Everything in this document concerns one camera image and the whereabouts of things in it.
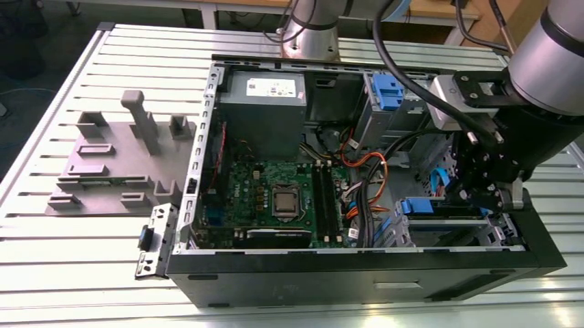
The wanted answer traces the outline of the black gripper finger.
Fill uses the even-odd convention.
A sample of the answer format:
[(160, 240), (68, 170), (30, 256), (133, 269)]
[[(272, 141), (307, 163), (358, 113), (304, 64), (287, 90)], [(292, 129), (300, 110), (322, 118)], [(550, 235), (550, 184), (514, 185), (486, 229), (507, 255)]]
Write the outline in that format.
[(479, 208), (487, 210), (505, 210), (507, 205), (507, 190), (495, 187), (493, 184), (486, 187), (470, 187), (465, 189), (466, 201)]
[(457, 204), (467, 202), (466, 188), (487, 186), (483, 173), (489, 155), (478, 144), (453, 144), (451, 157), (455, 166), (454, 177), (446, 187), (446, 201)]

